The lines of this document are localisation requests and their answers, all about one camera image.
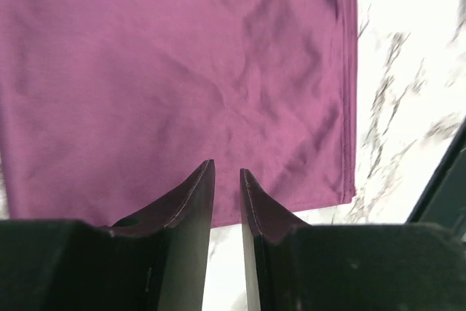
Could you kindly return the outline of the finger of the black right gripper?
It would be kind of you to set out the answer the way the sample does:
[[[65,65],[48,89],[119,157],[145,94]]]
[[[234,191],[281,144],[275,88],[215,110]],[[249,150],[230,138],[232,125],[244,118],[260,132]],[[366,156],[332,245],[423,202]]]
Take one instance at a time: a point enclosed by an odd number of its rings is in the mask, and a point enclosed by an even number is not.
[[[406,221],[437,224],[465,242],[465,141],[455,140]]]

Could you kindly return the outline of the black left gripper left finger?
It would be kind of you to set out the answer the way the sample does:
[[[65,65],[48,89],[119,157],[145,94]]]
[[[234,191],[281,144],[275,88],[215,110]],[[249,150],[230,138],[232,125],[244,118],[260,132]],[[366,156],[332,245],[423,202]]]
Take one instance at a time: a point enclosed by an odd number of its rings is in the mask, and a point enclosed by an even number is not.
[[[200,310],[215,165],[110,227],[1,222],[3,310]]]

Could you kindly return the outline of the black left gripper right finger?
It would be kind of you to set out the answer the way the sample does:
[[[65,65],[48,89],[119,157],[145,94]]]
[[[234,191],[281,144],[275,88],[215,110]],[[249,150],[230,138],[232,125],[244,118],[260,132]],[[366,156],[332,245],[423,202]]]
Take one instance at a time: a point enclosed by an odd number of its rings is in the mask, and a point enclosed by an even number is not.
[[[463,310],[465,247],[435,224],[306,223],[240,172],[250,310]]]

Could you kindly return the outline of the purple satin napkin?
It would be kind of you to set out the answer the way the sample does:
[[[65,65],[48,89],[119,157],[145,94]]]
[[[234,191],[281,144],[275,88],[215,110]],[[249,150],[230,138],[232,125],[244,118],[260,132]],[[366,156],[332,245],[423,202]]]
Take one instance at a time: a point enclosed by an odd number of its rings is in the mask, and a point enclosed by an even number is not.
[[[216,164],[292,211],[355,194],[357,0],[1,0],[13,218],[111,224]]]

